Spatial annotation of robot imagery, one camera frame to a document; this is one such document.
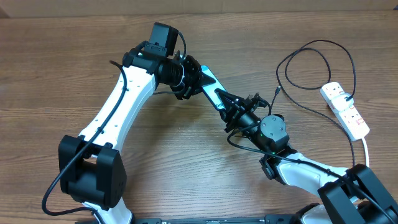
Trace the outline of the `blue Samsung Galaxy smartphone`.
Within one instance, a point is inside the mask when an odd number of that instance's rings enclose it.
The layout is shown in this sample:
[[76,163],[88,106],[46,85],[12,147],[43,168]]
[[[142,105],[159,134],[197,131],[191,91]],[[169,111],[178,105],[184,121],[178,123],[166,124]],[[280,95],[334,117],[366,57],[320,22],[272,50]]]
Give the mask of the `blue Samsung Galaxy smartphone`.
[[203,92],[205,96],[208,98],[210,103],[214,106],[215,110],[221,111],[224,110],[224,104],[222,103],[221,98],[216,93],[216,89],[220,89],[226,91],[222,84],[215,77],[214,73],[209,69],[207,65],[201,66],[201,71],[208,77],[214,79],[214,83],[202,86]]

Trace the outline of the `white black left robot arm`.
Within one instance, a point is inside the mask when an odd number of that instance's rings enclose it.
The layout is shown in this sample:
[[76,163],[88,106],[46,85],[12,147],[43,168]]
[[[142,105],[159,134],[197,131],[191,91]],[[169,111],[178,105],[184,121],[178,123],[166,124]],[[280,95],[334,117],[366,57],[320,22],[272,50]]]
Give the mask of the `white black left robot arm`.
[[225,89],[209,69],[175,45],[183,35],[155,23],[150,39],[124,54],[120,76],[94,120],[77,137],[64,136],[58,146],[59,175],[54,184],[81,203],[95,223],[133,223],[123,193],[127,174],[121,159],[125,138],[143,104],[165,84],[179,100],[204,93],[224,111]]

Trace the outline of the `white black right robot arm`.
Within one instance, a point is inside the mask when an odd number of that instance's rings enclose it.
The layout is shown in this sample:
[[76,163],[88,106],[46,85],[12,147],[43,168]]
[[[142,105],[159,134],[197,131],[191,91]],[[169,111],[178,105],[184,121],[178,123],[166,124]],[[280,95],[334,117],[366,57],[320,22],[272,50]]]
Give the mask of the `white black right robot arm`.
[[269,106],[259,95],[244,99],[217,88],[215,97],[226,132],[242,133],[255,145],[250,151],[263,154],[268,179],[321,199],[292,215],[290,223],[397,223],[397,202],[368,166],[332,167],[306,158],[289,144],[283,116],[254,114]]

